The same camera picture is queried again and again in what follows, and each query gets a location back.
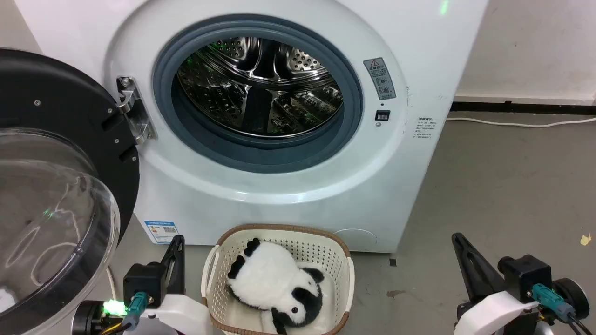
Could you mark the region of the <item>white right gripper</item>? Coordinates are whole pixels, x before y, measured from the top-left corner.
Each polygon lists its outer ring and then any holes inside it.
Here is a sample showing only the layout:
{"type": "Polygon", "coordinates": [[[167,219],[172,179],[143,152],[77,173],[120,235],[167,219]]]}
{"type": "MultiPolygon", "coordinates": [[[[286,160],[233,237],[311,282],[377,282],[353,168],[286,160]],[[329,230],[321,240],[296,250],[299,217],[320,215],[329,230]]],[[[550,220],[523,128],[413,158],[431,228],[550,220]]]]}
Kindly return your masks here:
{"type": "Polygon", "coordinates": [[[462,233],[454,233],[452,242],[470,300],[458,307],[461,315],[454,334],[512,335],[516,328],[522,335],[542,335],[543,322],[533,292],[524,295],[528,302],[519,301],[505,291],[504,278],[462,233]]]}

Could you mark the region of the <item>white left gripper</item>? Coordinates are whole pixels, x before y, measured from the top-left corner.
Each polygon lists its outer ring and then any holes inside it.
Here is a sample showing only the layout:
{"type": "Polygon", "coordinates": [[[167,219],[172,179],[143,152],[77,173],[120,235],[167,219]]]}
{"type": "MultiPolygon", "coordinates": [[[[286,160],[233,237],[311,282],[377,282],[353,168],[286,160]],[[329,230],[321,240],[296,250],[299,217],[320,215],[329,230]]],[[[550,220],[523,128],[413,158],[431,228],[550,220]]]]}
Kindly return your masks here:
{"type": "Polygon", "coordinates": [[[146,309],[136,335],[214,335],[209,308],[186,294],[185,239],[172,238],[161,264],[165,267],[166,296],[160,307],[146,309]]]}

